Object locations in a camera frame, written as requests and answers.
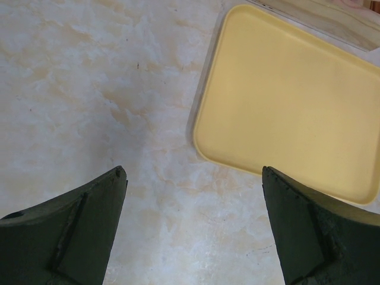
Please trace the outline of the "yellow plastic tray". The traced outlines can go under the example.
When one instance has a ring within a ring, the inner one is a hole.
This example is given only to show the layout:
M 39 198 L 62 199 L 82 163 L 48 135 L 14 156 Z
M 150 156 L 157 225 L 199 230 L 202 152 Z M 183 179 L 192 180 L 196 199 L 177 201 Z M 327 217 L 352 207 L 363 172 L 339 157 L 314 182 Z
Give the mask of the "yellow plastic tray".
M 365 205 L 379 192 L 379 68 L 252 5 L 225 16 L 193 132 L 203 158 Z

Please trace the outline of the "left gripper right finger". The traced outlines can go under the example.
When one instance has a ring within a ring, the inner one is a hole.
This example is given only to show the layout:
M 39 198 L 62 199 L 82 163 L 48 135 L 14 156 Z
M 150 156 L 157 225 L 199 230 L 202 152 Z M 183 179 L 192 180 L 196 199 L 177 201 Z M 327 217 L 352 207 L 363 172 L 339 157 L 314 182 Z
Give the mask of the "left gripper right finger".
M 379 214 L 272 167 L 262 186 L 286 284 L 379 284 Z

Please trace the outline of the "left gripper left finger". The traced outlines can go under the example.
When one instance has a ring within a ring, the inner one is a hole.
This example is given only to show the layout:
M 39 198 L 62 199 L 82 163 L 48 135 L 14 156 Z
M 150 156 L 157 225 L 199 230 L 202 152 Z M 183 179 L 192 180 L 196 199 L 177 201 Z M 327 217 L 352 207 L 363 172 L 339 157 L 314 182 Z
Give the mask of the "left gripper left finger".
M 102 284 L 127 184 L 117 166 L 1 218 L 1 284 Z

